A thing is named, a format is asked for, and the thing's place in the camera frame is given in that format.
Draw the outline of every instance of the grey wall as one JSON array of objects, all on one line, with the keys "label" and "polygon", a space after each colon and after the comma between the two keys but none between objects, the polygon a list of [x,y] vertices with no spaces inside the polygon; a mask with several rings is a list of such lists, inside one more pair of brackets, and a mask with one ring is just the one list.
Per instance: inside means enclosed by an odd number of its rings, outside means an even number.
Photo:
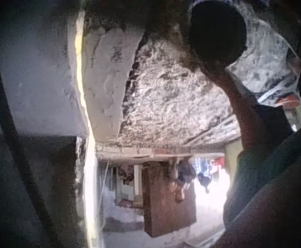
[{"label": "grey wall", "polygon": [[[29,137],[22,143],[60,241],[64,247],[82,247],[84,237],[78,227],[74,192],[76,138]],[[0,241],[6,242],[2,247],[50,247],[1,136]]]},{"label": "grey wall", "polygon": [[67,33],[78,6],[78,0],[0,5],[0,73],[22,135],[86,135]]}]

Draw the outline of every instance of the wall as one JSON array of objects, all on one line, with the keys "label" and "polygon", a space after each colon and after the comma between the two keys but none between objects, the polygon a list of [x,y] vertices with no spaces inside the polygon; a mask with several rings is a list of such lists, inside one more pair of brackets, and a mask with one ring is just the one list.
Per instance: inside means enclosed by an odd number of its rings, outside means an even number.
[{"label": "wall", "polygon": [[243,150],[242,140],[237,139],[225,145],[225,166],[229,170],[231,184],[237,170],[237,157]]},{"label": "wall", "polygon": [[77,7],[78,0],[0,1],[0,73],[22,135],[86,135],[69,64],[67,21]]},{"label": "wall", "polygon": [[150,3],[99,0],[87,8],[83,84],[96,141],[118,136],[125,85],[144,35]]},{"label": "wall", "polygon": [[[74,191],[76,138],[28,137],[22,144],[61,243],[82,247]],[[1,136],[0,242],[0,247],[51,247]]]}]

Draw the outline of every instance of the red object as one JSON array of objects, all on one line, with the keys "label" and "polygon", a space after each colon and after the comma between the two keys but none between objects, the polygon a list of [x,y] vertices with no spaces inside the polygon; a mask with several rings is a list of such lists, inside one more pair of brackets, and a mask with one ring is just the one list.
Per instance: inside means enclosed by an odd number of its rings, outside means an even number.
[{"label": "red object", "polygon": [[224,168],[224,164],[225,164],[224,157],[215,159],[214,164],[215,164],[215,166],[221,166],[221,168]]},{"label": "red object", "polygon": [[292,109],[300,105],[300,100],[295,94],[289,94],[281,97],[276,102],[276,107],[283,106],[284,109]]}]

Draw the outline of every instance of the black cable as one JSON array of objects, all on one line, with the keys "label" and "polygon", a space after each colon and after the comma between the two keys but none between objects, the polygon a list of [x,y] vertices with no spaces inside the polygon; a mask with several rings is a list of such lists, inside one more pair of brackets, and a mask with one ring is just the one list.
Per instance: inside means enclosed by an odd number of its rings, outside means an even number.
[{"label": "black cable", "polygon": [[5,90],[3,88],[0,75],[0,126],[4,134],[6,143],[14,159],[15,165],[20,173],[21,179],[28,193],[29,198],[36,210],[39,220],[41,221],[44,231],[51,240],[52,247],[63,248],[60,243],[50,215],[46,209],[43,198],[35,183],[31,172],[30,164],[27,161],[22,144],[19,140],[16,127],[14,125],[12,115],[9,109]]}]

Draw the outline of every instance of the brown door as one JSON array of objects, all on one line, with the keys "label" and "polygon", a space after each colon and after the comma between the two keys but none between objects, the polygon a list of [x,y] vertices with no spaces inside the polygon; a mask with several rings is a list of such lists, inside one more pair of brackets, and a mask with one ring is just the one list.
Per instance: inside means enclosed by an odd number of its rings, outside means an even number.
[{"label": "brown door", "polygon": [[168,166],[142,170],[145,232],[151,237],[177,231],[197,221],[194,184],[185,193],[185,200],[176,203],[168,189]]}]

